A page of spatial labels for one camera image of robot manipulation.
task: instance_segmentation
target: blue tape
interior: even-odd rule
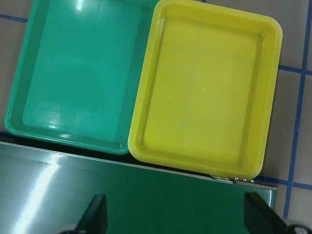
[[[290,205],[290,200],[291,200],[291,194],[292,194],[292,186],[290,185],[290,186],[287,186],[287,190],[286,190],[283,219],[288,218],[288,211],[289,211],[289,205]]]
[[[283,180],[283,179],[275,179],[270,177],[264,177],[264,176],[257,176],[256,179],[260,179],[263,182],[272,183],[272,184],[282,184],[282,185],[289,185],[289,181]]]
[[[293,186],[296,188],[300,188],[300,189],[312,190],[312,184],[303,184],[303,183],[294,182]]]
[[[3,14],[0,14],[0,18],[10,20],[10,21],[20,22],[20,23],[27,23],[28,22],[28,19],[25,19],[25,18],[8,16],[8,15],[3,15]]]
[[[288,67],[288,66],[283,66],[283,65],[279,65],[278,69],[283,70],[283,71],[288,71],[288,72],[302,73],[302,70],[299,68]]]

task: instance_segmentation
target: yellow tray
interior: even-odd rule
[[[192,0],[154,11],[128,146],[229,178],[261,170],[282,41],[272,18]]]

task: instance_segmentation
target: metal screw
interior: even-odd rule
[[[295,227],[293,230],[296,234],[308,234],[308,230],[302,227]]]

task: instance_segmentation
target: green tray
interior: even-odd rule
[[[34,0],[5,118],[20,137],[116,155],[158,0]]]

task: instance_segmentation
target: white floor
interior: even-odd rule
[[[312,228],[312,0],[207,0],[276,19],[283,44],[263,170],[275,210]],[[0,0],[0,134],[31,0]]]

